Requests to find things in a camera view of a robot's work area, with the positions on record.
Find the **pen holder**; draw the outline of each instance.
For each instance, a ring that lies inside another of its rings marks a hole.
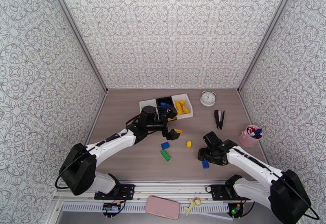
[[[259,139],[255,139],[248,134],[247,128],[255,128],[255,130],[258,130],[259,127],[255,125],[249,125],[244,131],[242,131],[242,134],[239,136],[239,141],[242,145],[244,145],[245,147],[252,147],[263,137],[263,134]]]

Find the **white alarm clock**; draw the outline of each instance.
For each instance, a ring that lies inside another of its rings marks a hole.
[[[201,93],[200,103],[205,107],[212,107],[215,104],[216,93],[212,91],[203,91]]]

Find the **blue lego brick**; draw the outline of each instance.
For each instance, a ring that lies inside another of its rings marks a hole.
[[[168,104],[168,103],[165,103],[165,102],[161,102],[160,105],[161,105],[161,106],[166,106],[166,107],[171,108],[171,105]]]
[[[204,169],[209,168],[208,160],[203,160],[202,162],[203,162],[203,168],[204,168]]]
[[[162,147],[162,150],[164,150],[166,148],[169,148],[170,144],[169,144],[169,142],[164,142],[164,143],[161,144],[161,147]]]

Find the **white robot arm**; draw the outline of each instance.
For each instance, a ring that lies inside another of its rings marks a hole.
[[[214,132],[203,137],[206,148],[198,151],[198,160],[208,160],[217,165],[234,164],[257,181],[251,182],[239,175],[229,178],[226,190],[231,198],[245,197],[272,210],[282,223],[297,223],[311,209],[311,202],[304,187],[293,171],[283,172],[256,159],[230,140],[222,142]]]
[[[74,195],[89,190],[109,194],[117,199],[119,181],[111,174],[98,173],[96,167],[110,156],[137,144],[155,131],[161,131],[167,140],[177,139],[182,131],[172,129],[168,132],[167,129],[168,119],[174,118],[177,111],[174,107],[162,108],[160,119],[154,107],[146,106],[139,115],[126,123],[126,128],[120,133],[97,144],[75,145],[60,168],[55,186],[61,189],[57,186],[61,177],[68,186],[66,189],[69,188]],[[214,132],[206,134],[203,139],[207,147],[198,151],[198,160],[208,160],[221,166],[234,164],[257,180],[251,182],[239,175],[228,179],[225,186],[231,198],[245,197],[258,202],[271,209],[283,223],[296,223],[305,215],[307,209],[311,209],[309,197],[294,172],[273,168],[248,154],[233,141],[222,142]]]
[[[59,176],[55,182],[55,187],[62,189],[57,185],[60,177],[65,181],[74,195],[80,195],[85,191],[97,191],[109,194],[119,181],[111,174],[102,174],[96,171],[104,160],[113,154],[133,146],[156,131],[161,131],[163,137],[167,140],[177,139],[182,131],[167,128],[169,119],[177,115],[174,107],[158,107],[160,118],[158,118],[156,108],[146,106],[141,113],[126,122],[126,128],[120,133],[102,140],[96,144],[84,146],[78,143],[72,147],[66,160],[59,170]]]

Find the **white tray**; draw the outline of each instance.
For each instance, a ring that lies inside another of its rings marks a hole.
[[[186,93],[185,94],[180,94],[180,95],[173,95],[173,96],[171,96],[171,98],[172,98],[172,102],[173,102],[173,105],[174,105],[175,108],[176,108],[176,104],[175,104],[174,101],[185,100],[186,101],[185,106],[189,110],[188,114],[177,115],[178,120],[194,116],[194,113],[193,113],[193,110],[192,110],[192,105],[191,105],[191,103],[189,101],[189,98],[188,98],[188,95]],[[148,105],[153,106],[153,107],[157,107],[156,99],[151,99],[151,100],[146,100],[146,101],[139,102],[139,111],[141,111],[143,107],[148,106]]]

